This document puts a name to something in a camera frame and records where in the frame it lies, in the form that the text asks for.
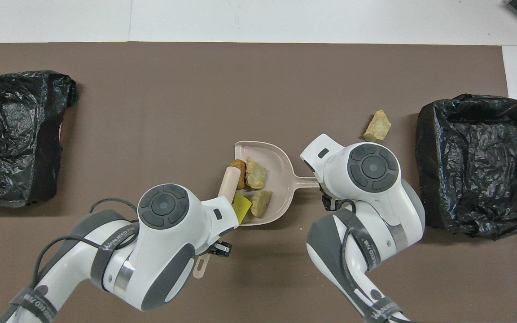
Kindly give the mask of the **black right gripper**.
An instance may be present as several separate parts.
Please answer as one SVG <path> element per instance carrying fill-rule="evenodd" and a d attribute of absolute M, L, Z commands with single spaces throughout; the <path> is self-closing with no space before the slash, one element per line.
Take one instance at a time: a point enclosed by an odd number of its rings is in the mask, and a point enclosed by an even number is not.
<path fill-rule="evenodd" d="M 322 192 L 322 203 L 327 211 L 336 211 L 341 207 L 342 198 L 332 193 L 325 185 L 320 186 L 320 192 Z"/>

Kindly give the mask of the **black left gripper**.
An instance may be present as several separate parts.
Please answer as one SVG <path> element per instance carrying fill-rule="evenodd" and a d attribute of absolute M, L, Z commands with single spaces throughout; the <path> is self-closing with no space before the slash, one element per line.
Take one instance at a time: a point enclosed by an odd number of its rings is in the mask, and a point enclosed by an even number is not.
<path fill-rule="evenodd" d="M 229 257 L 231 251 L 232 251 L 232 244 L 230 244 L 226 241 L 216 241 L 208 249 L 209 254 L 223 256 L 223 257 Z"/>

